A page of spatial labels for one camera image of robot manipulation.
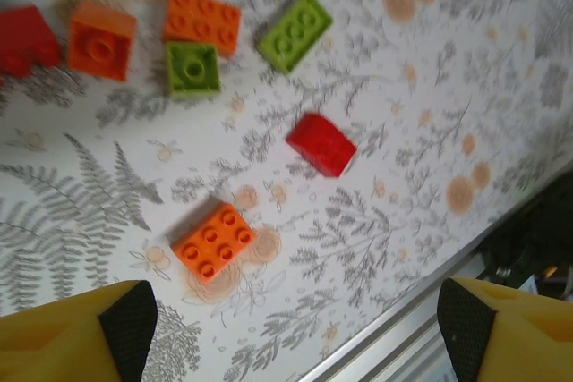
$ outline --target floral tablecloth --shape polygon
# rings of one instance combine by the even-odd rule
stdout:
[[[33,2],[65,40],[78,0]],[[127,83],[38,68],[0,89],[0,313],[148,279],[146,381],[297,380],[573,156],[573,0],[320,0],[291,76],[253,49],[289,0],[244,11],[211,101],[166,97],[165,0]],[[321,111],[358,146],[325,179],[284,142]],[[258,241],[210,286],[169,243],[210,196]]]

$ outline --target red lego brick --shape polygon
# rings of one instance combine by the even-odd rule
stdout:
[[[255,238],[233,205],[221,203],[171,249],[203,284],[208,284]]]
[[[241,10],[218,0],[169,0],[165,41],[213,44],[228,58],[236,51]]]
[[[53,67],[61,62],[57,37],[36,6],[0,13],[0,73],[25,78],[33,64]]]
[[[68,65],[111,80],[127,80],[137,20],[102,4],[82,2],[72,17]]]
[[[319,114],[306,114],[286,138],[304,159],[327,177],[339,177],[356,146],[336,125]]]

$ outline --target white table surface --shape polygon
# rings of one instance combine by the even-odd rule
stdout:
[[[52,1],[2,6],[65,38]],[[252,47],[286,0],[227,0],[239,49],[204,103],[165,97],[165,4],[104,1],[140,18],[126,84],[0,89],[0,314],[148,279],[146,381],[297,380],[573,156],[573,0],[320,0],[334,24],[289,77]],[[359,148],[340,179],[284,142],[317,109]],[[204,288],[169,243],[210,194],[260,239]]]

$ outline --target green lego brick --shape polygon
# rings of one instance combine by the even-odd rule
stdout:
[[[167,42],[169,89],[176,97],[208,97],[221,91],[214,45]]]
[[[332,24],[317,0],[298,0],[259,43],[259,51],[277,70],[289,74]]]

